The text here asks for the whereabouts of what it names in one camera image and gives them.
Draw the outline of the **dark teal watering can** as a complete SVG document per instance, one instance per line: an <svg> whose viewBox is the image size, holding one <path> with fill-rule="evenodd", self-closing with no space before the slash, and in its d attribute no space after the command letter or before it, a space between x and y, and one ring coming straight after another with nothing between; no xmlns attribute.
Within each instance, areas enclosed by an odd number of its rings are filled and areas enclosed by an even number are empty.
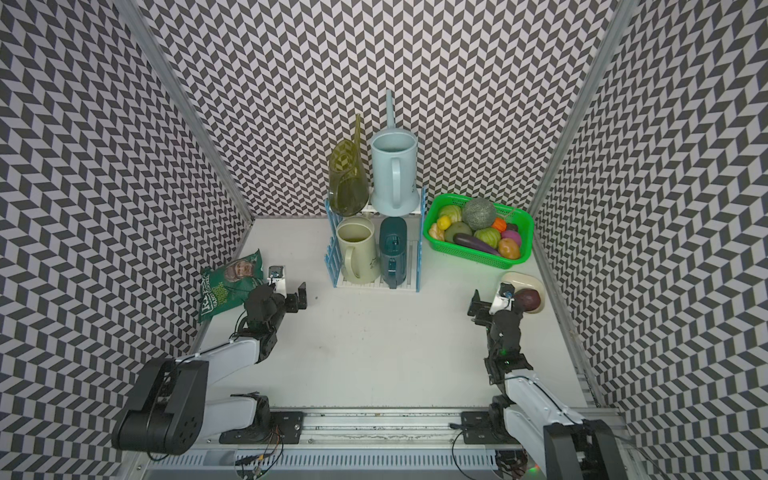
<svg viewBox="0 0 768 480"><path fill-rule="evenodd" d="M407 224L401 217L385 218L379 230L379 265L382 280L397 289L407 276Z"/></svg>

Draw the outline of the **beige watering can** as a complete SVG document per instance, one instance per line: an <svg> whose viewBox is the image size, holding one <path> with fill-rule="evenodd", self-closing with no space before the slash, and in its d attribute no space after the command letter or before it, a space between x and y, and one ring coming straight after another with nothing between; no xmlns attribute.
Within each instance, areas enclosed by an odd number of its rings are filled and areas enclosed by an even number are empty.
<svg viewBox="0 0 768 480"><path fill-rule="evenodd" d="M380 276L375 226L365 217L351 217L336 227L342 275L353 284L369 284Z"/></svg>

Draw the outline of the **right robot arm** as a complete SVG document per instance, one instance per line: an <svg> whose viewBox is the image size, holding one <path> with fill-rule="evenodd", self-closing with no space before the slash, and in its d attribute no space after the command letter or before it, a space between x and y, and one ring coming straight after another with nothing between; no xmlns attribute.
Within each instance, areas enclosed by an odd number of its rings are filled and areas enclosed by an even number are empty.
<svg viewBox="0 0 768 480"><path fill-rule="evenodd" d="M626 479L617 437L605 421L588 419L545 387L522 353L523 297L502 283L491 302L475 291L467 315L484 328L489 383L501 394L489 406L490 430L512 438L548 479Z"/></svg>

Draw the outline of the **light blue watering can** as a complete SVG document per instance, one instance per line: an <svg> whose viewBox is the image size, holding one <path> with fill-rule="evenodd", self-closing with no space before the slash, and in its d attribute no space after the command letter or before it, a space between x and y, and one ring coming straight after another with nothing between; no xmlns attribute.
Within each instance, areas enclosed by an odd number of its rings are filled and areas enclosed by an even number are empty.
<svg viewBox="0 0 768 480"><path fill-rule="evenodd" d="M418 138L396 125L393 93L386 91L386 126L370 141L373 169L371 205L389 217L402 217L420 203L417 190Z"/></svg>

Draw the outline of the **olive transparent watering can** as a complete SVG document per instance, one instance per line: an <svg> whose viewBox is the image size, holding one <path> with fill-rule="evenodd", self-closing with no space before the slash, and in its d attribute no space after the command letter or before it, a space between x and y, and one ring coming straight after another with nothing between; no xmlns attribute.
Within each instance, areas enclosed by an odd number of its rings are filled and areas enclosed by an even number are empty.
<svg viewBox="0 0 768 480"><path fill-rule="evenodd" d="M362 161L362 116L356 115L351 139L339 142L328 160L329 204L342 217L360 213L369 202L368 175Z"/></svg>

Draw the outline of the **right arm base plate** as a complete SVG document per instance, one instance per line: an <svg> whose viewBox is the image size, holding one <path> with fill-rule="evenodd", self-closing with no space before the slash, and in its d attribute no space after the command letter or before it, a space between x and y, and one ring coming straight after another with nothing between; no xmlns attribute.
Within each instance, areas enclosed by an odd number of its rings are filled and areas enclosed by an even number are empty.
<svg viewBox="0 0 768 480"><path fill-rule="evenodd" d="M493 420L488 410L460 413L463 442L467 445L518 445L503 424Z"/></svg>

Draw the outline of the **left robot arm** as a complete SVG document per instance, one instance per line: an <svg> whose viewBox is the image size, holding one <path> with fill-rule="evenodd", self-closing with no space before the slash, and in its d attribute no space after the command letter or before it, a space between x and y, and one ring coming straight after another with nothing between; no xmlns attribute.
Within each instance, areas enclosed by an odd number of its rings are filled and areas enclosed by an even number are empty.
<svg viewBox="0 0 768 480"><path fill-rule="evenodd" d="M277 344L288 313L308 306L306 284L282 294L276 285L260 285L244 303L245 319L225 343L183 358L147 362L117 415L112 446L122 451L181 455L198 439L262 443L277 435L280 423L269 399L258 392L209 400L208 388L226 377L264 362Z"/></svg>

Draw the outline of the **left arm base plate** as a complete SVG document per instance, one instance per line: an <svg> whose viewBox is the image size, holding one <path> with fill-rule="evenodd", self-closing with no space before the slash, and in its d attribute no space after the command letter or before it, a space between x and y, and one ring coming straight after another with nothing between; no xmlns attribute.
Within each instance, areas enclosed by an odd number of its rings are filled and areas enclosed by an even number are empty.
<svg viewBox="0 0 768 480"><path fill-rule="evenodd" d="M222 433L219 443L224 445L266 445L272 443L296 445L300 442L305 413L303 411L272 411L267 423L255 419L243 429Z"/></svg>

